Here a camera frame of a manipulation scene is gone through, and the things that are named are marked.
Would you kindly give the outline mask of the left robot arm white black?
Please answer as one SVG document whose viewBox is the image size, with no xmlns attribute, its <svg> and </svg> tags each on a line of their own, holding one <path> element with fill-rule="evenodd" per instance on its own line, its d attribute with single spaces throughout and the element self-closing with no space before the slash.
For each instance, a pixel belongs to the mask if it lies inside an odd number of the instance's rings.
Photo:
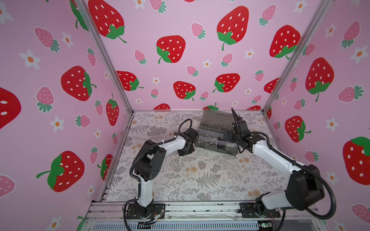
<svg viewBox="0 0 370 231">
<path fill-rule="evenodd" d="M 195 151 L 194 143 L 199 134 L 189 128 L 184 133 L 175 132 L 174 137 L 154 142 L 147 140 L 135 157 L 130 169 L 130 176 L 138 182 L 137 203 L 147 208 L 153 202 L 153 181 L 158 176 L 167 154 L 177 152 L 180 156 L 186 156 Z"/>
</svg>

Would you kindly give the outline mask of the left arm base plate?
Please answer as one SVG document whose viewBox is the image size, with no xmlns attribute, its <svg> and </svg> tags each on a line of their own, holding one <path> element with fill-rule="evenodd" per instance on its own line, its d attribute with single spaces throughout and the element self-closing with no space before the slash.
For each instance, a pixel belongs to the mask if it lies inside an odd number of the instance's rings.
<svg viewBox="0 0 370 231">
<path fill-rule="evenodd" d="M 148 207 L 142 207 L 138 203 L 129 204 L 126 209 L 127 219 L 152 219 L 157 216 L 164 218 L 165 215 L 165 204 L 152 203 Z"/>
</svg>

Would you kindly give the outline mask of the grey plastic compartment box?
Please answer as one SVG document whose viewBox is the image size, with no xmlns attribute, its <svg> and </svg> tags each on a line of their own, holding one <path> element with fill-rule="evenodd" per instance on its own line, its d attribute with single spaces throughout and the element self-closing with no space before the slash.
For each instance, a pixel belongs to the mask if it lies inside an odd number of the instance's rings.
<svg viewBox="0 0 370 231">
<path fill-rule="evenodd" d="M 231 113 L 204 110 L 198 129 L 195 146 L 206 150 L 236 156 L 239 152 L 233 129 L 234 117 Z"/>
</svg>

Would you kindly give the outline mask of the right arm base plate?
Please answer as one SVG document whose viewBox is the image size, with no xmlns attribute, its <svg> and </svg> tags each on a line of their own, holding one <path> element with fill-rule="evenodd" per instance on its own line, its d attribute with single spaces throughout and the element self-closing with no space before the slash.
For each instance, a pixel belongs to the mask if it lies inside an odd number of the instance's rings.
<svg viewBox="0 0 370 231">
<path fill-rule="evenodd" d="M 241 213 L 243 218 L 280 218 L 278 209 L 269 210 L 263 205 L 253 203 L 240 203 L 240 209 L 237 213 Z"/>
</svg>

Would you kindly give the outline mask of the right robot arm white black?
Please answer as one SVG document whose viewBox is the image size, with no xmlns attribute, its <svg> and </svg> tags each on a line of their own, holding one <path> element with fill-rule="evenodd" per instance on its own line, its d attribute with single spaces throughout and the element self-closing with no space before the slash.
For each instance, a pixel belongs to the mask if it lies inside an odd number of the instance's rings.
<svg viewBox="0 0 370 231">
<path fill-rule="evenodd" d="M 288 182 L 285 189 L 268 192 L 255 199 L 255 209 L 260 213 L 277 208 L 294 208 L 299 211 L 308 209 L 325 198 L 323 184 L 314 174 L 319 174 L 315 166 L 306 170 L 299 163 L 278 151 L 270 143 L 268 135 L 262 132 L 251 132 L 243 119 L 235 119 L 232 124 L 236 142 L 277 170 Z"/>
</svg>

